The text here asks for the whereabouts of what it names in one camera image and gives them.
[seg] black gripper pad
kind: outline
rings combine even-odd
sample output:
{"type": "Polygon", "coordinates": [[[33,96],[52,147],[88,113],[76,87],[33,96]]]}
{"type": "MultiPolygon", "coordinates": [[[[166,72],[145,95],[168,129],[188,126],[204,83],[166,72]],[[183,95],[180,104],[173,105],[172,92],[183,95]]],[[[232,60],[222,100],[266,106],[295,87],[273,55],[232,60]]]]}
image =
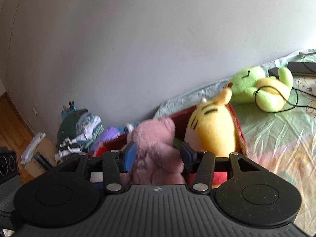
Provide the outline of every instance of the black gripper pad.
{"type": "Polygon", "coordinates": [[[23,225],[15,237],[300,237],[295,225],[256,229],[239,225],[218,211],[207,195],[184,185],[133,185],[108,196],[99,210],[80,223],[58,229],[23,225]]]}

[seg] wooden floor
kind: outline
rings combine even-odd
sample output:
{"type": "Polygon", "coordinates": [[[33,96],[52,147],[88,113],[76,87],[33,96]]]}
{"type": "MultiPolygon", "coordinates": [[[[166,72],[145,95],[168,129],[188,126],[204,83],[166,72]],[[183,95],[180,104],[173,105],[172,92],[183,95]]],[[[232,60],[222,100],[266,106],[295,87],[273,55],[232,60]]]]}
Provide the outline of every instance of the wooden floor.
{"type": "Polygon", "coordinates": [[[34,177],[20,164],[21,154],[33,139],[33,135],[23,125],[23,121],[13,106],[7,93],[0,96],[0,146],[6,146],[16,152],[19,162],[19,171],[22,183],[34,177]]]}

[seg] wooden door frame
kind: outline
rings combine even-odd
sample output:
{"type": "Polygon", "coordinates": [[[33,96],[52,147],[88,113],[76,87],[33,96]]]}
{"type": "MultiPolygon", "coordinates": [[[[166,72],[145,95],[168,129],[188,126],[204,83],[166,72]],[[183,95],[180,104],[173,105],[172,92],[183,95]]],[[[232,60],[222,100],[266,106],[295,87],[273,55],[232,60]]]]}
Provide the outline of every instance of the wooden door frame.
{"type": "Polygon", "coordinates": [[[0,100],[2,99],[7,99],[9,105],[11,106],[11,108],[13,109],[14,113],[17,115],[18,119],[21,121],[21,123],[23,124],[23,126],[26,128],[26,130],[30,133],[31,136],[35,136],[35,134],[33,133],[33,131],[31,130],[31,128],[28,126],[28,124],[26,124],[24,118],[21,116],[21,114],[18,112],[18,110],[16,109],[16,107],[14,106],[13,102],[11,101],[9,95],[7,92],[5,92],[4,94],[2,94],[0,96],[0,100]]]}

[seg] yellow tiger plush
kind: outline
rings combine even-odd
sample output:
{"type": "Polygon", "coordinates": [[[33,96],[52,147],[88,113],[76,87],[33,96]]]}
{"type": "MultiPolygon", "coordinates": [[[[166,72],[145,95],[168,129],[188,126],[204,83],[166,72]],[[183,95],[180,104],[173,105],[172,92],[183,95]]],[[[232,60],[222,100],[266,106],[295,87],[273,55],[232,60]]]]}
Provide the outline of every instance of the yellow tiger plush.
{"type": "Polygon", "coordinates": [[[210,151],[217,157],[229,157],[230,153],[239,151],[235,124],[226,107],[231,96],[232,91],[226,88],[192,113],[184,141],[195,151],[210,151]]]}

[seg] folded clothes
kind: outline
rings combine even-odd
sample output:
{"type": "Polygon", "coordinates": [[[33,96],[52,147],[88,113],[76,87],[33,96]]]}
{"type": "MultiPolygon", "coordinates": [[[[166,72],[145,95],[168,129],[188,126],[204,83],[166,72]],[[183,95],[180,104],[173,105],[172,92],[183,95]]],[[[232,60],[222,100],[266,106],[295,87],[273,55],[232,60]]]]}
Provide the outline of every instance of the folded clothes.
{"type": "Polygon", "coordinates": [[[93,130],[92,137],[90,140],[86,142],[86,144],[84,145],[84,148],[88,149],[94,143],[94,141],[100,136],[100,134],[102,134],[103,132],[104,132],[104,126],[102,123],[100,123],[93,130]]]}
{"type": "Polygon", "coordinates": [[[118,129],[113,126],[109,126],[100,136],[94,141],[93,145],[89,149],[89,154],[95,153],[98,148],[103,144],[105,141],[113,140],[120,135],[118,129]]]}
{"type": "Polygon", "coordinates": [[[96,128],[101,124],[99,116],[94,116],[91,113],[83,114],[76,123],[77,141],[89,141],[93,137],[96,128]]]}
{"type": "Polygon", "coordinates": [[[68,150],[72,153],[74,152],[81,152],[80,144],[77,143],[76,139],[70,140],[66,138],[62,143],[57,145],[59,151],[68,150]]]}
{"type": "Polygon", "coordinates": [[[76,123],[86,112],[88,112],[87,109],[74,111],[62,121],[57,133],[57,143],[63,142],[66,138],[74,139],[77,137],[76,123]]]}

